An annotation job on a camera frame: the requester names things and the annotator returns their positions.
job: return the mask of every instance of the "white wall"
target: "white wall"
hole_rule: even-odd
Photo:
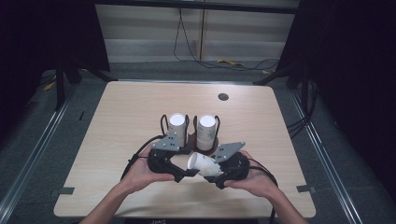
[[[298,0],[216,0],[214,2],[297,7]],[[174,61],[178,9],[96,6],[111,63]],[[279,58],[293,15],[182,9],[193,54],[202,60]],[[191,58],[179,30],[177,56]]]

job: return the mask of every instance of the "circular hole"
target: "circular hole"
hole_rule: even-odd
[[[219,99],[221,101],[227,101],[230,97],[226,93],[220,93],[219,94]]]

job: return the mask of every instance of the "gray floor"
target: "gray floor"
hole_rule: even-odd
[[[247,66],[256,63],[245,62]],[[235,72],[224,69],[208,69],[194,62],[175,63],[112,63],[113,77],[121,79],[231,81],[260,80],[267,75],[261,71]],[[53,215],[57,197],[54,189],[64,185],[78,148],[91,122],[93,113],[106,83],[91,74],[82,72],[82,82],[77,86],[69,107],[50,139],[8,223],[73,223],[79,218],[63,218]],[[300,117],[286,89],[287,78],[282,77],[269,84],[276,94],[286,124]],[[0,197],[3,198],[22,166],[44,132],[56,105],[56,89],[37,89],[35,97],[24,112],[21,122],[8,140],[0,146]],[[361,217],[362,223],[396,223],[396,206],[367,164],[350,146],[343,133],[332,120],[326,105],[318,98],[313,123],[326,147],[332,163],[340,175],[347,192]],[[302,166],[306,182],[314,187],[312,193],[317,214],[310,223],[351,223],[334,193],[332,184],[320,162],[312,142],[303,130],[292,143]]]

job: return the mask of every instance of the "metal rail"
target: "metal rail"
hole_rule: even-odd
[[[273,7],[273,6],[225,4],[225,3],[213,3],[213,2],[209,3],[209,2],[195,2],[195,1],[74,0],[67,2],[90,3],[90,4],[113,5],[113,6],[173,7],[173,8],[192,8],[192,9],[212,9],[212,10],[223,10],[223,11],[266,12],[266,13],[278,13],[278,14],[296,14],[300,10],[297,7]]]
[[[304,118],[305,114],[301,106],[301,99],[299,95],[297,94],[296,91],[292,91],[291,96],[297,107],[300,117]],[[316,131],[313,123],[311,121],[307,122],[305,128],[306,131],[308,132],[309,137],[311,138],[312,144],[314,145],[316,152],[318,153],[318,157],[323,165],[323,168],[327,176],[329,177],[329,180],[332,184],[332,188],[334,189],[335,194],[337,195],[338,201],[340,202],[341,206],[344,209],[344,212],[346,213],[346,217],[349,220],[349,223],[361,224],[362,223],[361,217],[359,216],[359,213],[352,199],[350,198],[340,176],[338,175],[337,171],[332,165],[332,160],[330,159],[329,154],[327,154],[327,150],[323,146],[323,143],[320,140],[318,136],[318,132]]]
[[[6,224],[12,212],[14,211],[18,200],[23,194],[23,191],[25,190],[30,178],[33,175],[33,172],[35,171],[35,168],[39,164],[40,159],[47,148],[48,143],[50,142],[51,137],[61,122],[64,112],[66,111],[70,99],[73,97],[75,91],[76,85],[73,85],[70,90],[70,95],[67,97],[64,104],[52,115],[49,124],[35,145],[32,154],[0,202],[0,224]]]

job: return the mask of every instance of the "wooden table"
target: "wooden table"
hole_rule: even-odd
[[[221,101],[220,93],[229,95]],[[128,160],[151,137],[161,134],[163,114],[218,115],[219,142],[245,141],[244,150],[276,177],[279,187],[304,217],[316,210],[303,173],[269,87],[226,84],[110,82],[93,116],[76,160],[64,184],[75,188],[60,195],[54,213],[84,217],[120,181]],[[192,122],[189,133],[193,133]],[[187,167],[188,156],[172,162]],[[180,183],[154,183],[130,195],[117,217],[269,217],[272,205],[241,189],[218,189],[201,176]]]

